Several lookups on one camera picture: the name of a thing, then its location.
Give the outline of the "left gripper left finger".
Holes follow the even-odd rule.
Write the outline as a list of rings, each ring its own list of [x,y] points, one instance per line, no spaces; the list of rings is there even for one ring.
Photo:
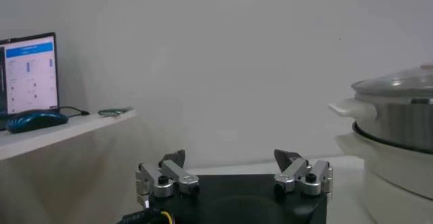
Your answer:
[[[183,168],[184,163],[185,150],[164,155],[158,164],[140,163],[137,169],[137,196],[169,198],[175,193],[175,186],[180,194],[199,194],[199,177],[189,174]]]

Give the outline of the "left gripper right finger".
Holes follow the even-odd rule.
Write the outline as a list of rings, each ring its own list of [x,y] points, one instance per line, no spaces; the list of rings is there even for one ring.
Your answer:
[[[328,161],[318,160],[311,164],[296,152],[278,149],[274,150],[274,157],[280,169],[274,175],[277,194],[286,195],[296,189],[306,196],[332,194],[334,170]]]

